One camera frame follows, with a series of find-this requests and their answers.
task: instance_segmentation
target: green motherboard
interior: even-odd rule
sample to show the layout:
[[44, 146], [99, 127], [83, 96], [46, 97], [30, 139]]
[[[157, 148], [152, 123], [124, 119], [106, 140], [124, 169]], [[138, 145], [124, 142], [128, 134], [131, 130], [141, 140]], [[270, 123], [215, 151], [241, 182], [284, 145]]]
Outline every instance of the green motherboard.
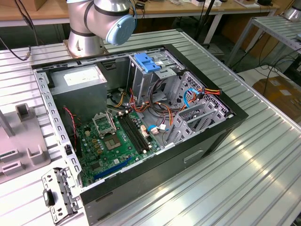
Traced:
[[[128, 116], [137, 131], [142, 134], [140, 127], [143, 122], [138, 115], [131, 112]], [[82, 167], [80, 175], [83, 186], [94, 183], [97, 175], [101, 176], [103, 173], [105, 174], [103, 177], [106, 177], [121, 169], [120, 167], [133, 164], [160, 150], [152, 134], [149, 134], [147, 138], [143, 138], [149, 145], [149, 150], [144, 151], [144, 153], [137, 150], [132, 143], [134, 140], [131, 141], [129, 138], [132, 135], [128, 132], [128, 128], [123, 128], [122, 121], [118, 116], [112, 117], [112, 124], [115, 125], [116, 132], [107, 133], [103, 137], [100, 137], [98, 131], [108, 129], [110, 123], [103, 118], [96, 122], [98, 128], [96, 128], [94, 122], [77, 128], [81, 145], [81, 157], [78, 156], [78, 160]]]

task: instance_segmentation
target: wooden desk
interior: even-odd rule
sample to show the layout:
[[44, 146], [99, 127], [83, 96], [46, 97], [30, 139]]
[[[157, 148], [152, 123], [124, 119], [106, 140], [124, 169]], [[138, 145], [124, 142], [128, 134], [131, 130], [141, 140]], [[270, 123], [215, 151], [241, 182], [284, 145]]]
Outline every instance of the wooden desk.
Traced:
[[[219, 21], [224, 14], [258, 13], [269, 12], [269, 16], [274, 15], [279, 7], [261, 6], [260, 8], [245, 8], [233, 0], [222, 3], [220, 7], [212, 8], [210, 15], [215, 15], [211, 28], [205, 39], [209, 43]], [[199, 16], [202, 7], [197, 7], [191, 3], [175, 5], [169, 0], [164, 2], [149, 1], [145, 4], [145, 15], [140, 9], [137, 9], [138, 18], [159, 18], [159, 17], [177, 17], [177, 16]], [[38, 11], [28, 12], [36, 25], [40, 24], [65, 24], [69, 23], [68, 7], [65, 0], [48, 0]], [[26, 23], [22, 20], [17, 8], [0, 6], [0, 27], [22, 26]]]

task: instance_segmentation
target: motherboard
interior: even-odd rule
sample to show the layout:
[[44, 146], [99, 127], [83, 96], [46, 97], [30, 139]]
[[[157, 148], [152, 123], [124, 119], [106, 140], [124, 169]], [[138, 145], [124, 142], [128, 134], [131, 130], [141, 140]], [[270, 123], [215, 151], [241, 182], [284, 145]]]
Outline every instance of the motherboard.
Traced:
[[80, 137], [83, 186], [160, 150], [135, 112], [96, 116], [77, 128]]

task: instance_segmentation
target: slotted aluminum work surface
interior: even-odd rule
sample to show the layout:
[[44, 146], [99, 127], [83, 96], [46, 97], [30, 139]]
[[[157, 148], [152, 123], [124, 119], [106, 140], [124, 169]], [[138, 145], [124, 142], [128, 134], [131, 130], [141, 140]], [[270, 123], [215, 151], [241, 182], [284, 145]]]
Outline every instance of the slotted aluminum work surface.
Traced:
[[[133, 35], [109, 52], [172, 43], [249, 115], [201, 162], [112, 213], [100, 226], [290, 225], [301, 211], [301, 129], [221, 62], [176, 30]], [[26, 48], [15, 50], [22, 56]], [[63, 44], [32, 48], [28, 62], [0, 52], [0, 109], [33, 106], [52, 162], [0, 185], [1, 225], [52, 225], [40, 177], [63, 166], [30, 64], [70, 59]], [[83, 212], [64, 226], [88, 225]]]
[[262, 16], [254, 18], [252, 23], [293, 50], [301, 48], [301, 41], [297, 39], [297, 34], [301, 33], [301, 21], [291, 22], [282, 16]]

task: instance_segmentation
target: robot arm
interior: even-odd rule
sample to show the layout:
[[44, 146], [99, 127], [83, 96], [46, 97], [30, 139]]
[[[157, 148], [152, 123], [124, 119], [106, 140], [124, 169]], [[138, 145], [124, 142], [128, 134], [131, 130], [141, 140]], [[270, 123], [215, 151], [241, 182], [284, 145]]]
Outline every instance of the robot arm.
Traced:
[[76, 56], [101, 54], [102, 39], [121, 45], [135, 29], [135, 20], [128, 14], [128, 0], [67, 0], [67, 3], [71, 27], [68, 48]]
[[284, 17], [292, 22], [300, 21], [301, 0], [295, 0], [293, 5], [284, 13]]

